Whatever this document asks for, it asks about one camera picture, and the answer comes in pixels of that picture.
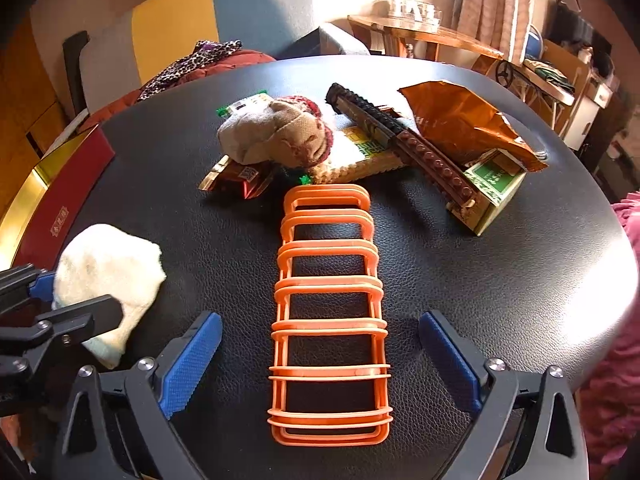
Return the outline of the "cream white sock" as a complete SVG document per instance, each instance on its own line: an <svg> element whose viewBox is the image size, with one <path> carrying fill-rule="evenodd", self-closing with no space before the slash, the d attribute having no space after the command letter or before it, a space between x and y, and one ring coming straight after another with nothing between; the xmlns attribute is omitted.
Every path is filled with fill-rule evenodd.
<svg viewBox="0 0 640 480"><path fill-rule="evenodd" d="M55 309L110 295L122 305L119 326L84 342L109 370L118 367L134 328L155 301L166 273L160 246L109 224L88 226L58 260L53 282Z"/></svg>

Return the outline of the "green tea box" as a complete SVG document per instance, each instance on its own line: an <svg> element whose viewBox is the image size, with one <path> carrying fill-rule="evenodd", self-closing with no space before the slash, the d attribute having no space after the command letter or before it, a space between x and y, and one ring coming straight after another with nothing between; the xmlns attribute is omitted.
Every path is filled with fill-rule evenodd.
<svg viewBox="0 0 640 480"><path fill-rule="evenodd" d="M481 236L518 192L526 174L507 152L491 150L463 171L466 180L477 190L472 206L463 209L451 202L447 209L474 234Z"/></svg>

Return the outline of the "brown black brick bar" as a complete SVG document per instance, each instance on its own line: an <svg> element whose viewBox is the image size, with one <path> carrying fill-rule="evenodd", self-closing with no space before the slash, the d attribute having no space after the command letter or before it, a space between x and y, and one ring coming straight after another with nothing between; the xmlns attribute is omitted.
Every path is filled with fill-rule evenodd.
<svg viewBox="0 0 640 480"><path fill-rule="evenodd" d="M347 116L406 164L419 168L460 210L466 211L480 203L480 191L463 171L430 141L390 113L337 82L326 92L326 102L335 113Z"/></svg>

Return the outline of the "cracker pack green label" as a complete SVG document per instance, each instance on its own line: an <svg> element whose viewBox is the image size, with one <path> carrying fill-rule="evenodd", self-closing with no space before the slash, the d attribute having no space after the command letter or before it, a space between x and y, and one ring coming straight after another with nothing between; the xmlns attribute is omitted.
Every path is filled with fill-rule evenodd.
<svg viewBox="0 0 640 480"><path fill-rule="evenodd" d="M383 148L356 126L332 130L332 146L323 162L295 179L299 184L352 183L405 167L388 148Z"/></svg>

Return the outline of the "orange snack bag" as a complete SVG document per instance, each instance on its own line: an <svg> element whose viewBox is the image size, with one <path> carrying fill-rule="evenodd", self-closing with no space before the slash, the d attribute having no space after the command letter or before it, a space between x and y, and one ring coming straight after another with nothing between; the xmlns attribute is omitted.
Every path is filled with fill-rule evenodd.
<svg viewBox="0 0 640 480"><path fill-rule="evenodd" d="M418 131L453 162L469 165L491 150L503 150L528 172L547 165L489 102L448 81L424 81L399 90Z"/></svg>

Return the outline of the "cracker pack with black stripe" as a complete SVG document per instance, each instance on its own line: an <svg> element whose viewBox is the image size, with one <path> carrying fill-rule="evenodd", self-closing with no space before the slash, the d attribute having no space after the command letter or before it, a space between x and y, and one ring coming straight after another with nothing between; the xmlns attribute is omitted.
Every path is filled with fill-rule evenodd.
<svg viewBox="0 0 640 480"><path fill-rule="evenodd" d="M261 91L226 106L219 107L216 113L222 120L227 120L229 117L239 113L245 113L247 110L262 110L271 101L272 97L267 92Z"/></svg>

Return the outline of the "red gold tray box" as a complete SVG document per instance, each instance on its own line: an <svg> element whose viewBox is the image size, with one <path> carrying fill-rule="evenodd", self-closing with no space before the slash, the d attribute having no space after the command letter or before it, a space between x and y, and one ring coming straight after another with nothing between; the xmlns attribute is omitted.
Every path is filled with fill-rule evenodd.
<svg viewBox="0 0 640 480"><path fill-rule="evenodd" d="M100 127L75 136L32 169L1 220L1 267L52 269L64 240L115 152Z"/></svg>

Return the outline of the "red quilted jacket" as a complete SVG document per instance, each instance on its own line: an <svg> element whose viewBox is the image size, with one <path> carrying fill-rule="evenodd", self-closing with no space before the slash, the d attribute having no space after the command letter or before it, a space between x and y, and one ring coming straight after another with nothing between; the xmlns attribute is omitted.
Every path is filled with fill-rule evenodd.
<svg viewBox="0 0 640 480"><path fill-rule="evenodd" d="M216 63L205 65L203 68L197 68L192 72L183 75L176 82L172 82L168 88L175 88L191 82L194 80L230 72L230 70L236 70L237 68L248 67L256 64L265 64L274 62L276 59L272 56L255 51L255 50L239 50L232 55L227 56L221 61ZM80 132L90 130L95 125L101 125L102 122L106 122L114 115L126 110L128 107L134 106L139 101L139 96L142 93L142 89L131 91L121 98L105 105L104 107L91 114L81 125Z"/></svg>

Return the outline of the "leopard print cloth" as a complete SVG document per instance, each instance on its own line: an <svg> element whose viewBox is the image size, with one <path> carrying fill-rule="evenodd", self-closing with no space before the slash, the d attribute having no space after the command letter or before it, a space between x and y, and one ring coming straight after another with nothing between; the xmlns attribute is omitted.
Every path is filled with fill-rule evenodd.
<svg viewBox="0 0 640 480"><path fill-rule="evenodd" d="M207 39L198 40L190 54L178 58L151 78L141 88L137 101L145 101L168 90L183 76L222 61L241 50L242 47L240 40L225 41L221 44Z"/></svg>

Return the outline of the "white cabinet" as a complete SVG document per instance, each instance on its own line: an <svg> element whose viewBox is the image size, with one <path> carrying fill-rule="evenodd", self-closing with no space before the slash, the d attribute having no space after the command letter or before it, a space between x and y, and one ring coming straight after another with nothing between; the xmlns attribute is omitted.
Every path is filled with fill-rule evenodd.
<svg viewBox="0 0 640 480"><path fill-rule="evenodd" d="M561 133L568 148L574 152L582 148L600 110L608 107L612 94L605 81L594 70L590 70L585 83L576 87L576 100Z"/></svg>

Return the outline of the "wooden chair with cushion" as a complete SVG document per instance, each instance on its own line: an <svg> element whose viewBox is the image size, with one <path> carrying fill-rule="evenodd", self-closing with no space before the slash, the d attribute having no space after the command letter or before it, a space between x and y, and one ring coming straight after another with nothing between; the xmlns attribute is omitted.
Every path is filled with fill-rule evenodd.
<svg viewBox="0 0 640 480"><path fill-rule="evenodd" d="M543 39L541 55L526 55L520 65L499 61L495 80L537 113L558 136L565 136L590 72L589 63Z"/></svg>

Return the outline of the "wooden side table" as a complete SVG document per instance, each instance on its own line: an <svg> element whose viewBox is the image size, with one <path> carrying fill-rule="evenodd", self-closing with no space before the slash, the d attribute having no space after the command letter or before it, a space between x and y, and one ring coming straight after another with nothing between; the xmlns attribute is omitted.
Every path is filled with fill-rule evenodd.
<svg viewBox="0 0 640 480"><path fill-rule="evenodd" d="M439 44L440 46L467 50L494 60L504 58L504 54L501 51L488 46L488 44L483 44L480 40L469 35L447 27L439 26L436 32L429 32L427 24L424 22L414 22L406 18L349 15L347 19L352 27L366 28L372 30L372 32L379 32L399 39L418 40L427 44Z"/></svg>

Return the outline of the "glass letters ornament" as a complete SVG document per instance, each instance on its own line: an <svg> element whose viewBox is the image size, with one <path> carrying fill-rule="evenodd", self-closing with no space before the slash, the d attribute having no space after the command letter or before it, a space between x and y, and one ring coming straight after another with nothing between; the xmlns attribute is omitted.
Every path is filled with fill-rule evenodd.
<svg viewBox="0 0 640 480"><path fill-rule="evenodd" d="M391 18L406 18L416 23L439 24L442 11L434 4L418 0L388 0Z"/></svg>

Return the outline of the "beige patterned curtain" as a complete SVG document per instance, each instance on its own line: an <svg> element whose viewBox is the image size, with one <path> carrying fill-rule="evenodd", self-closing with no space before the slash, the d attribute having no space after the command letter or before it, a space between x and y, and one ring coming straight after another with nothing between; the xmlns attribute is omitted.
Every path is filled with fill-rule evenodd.
<svg viewBox="0 0 640 480"><path fill-rule="evenodd" d="M535 0L460 0L456 29L520 65L525 58L534 4Z"/></svg>

